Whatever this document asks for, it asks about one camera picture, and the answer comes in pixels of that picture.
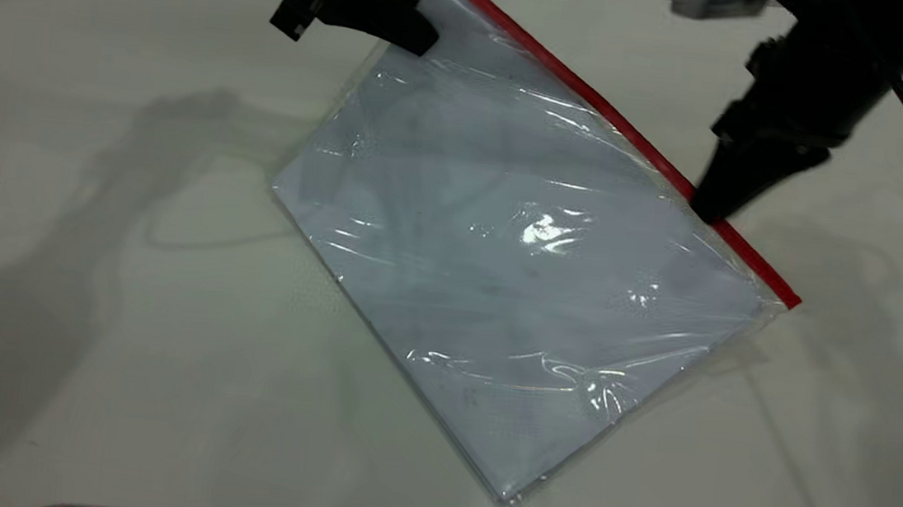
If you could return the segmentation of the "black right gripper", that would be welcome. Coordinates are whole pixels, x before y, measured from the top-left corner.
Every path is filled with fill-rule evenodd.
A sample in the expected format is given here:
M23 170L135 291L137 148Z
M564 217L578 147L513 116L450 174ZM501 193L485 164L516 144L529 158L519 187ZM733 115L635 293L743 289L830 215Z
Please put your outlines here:
M752 85L712 131L717 146L691 198L705 223L728 218L789 177L830 160L833 149L891 90L903 49L883 42L787 33L761 41L746 61Z

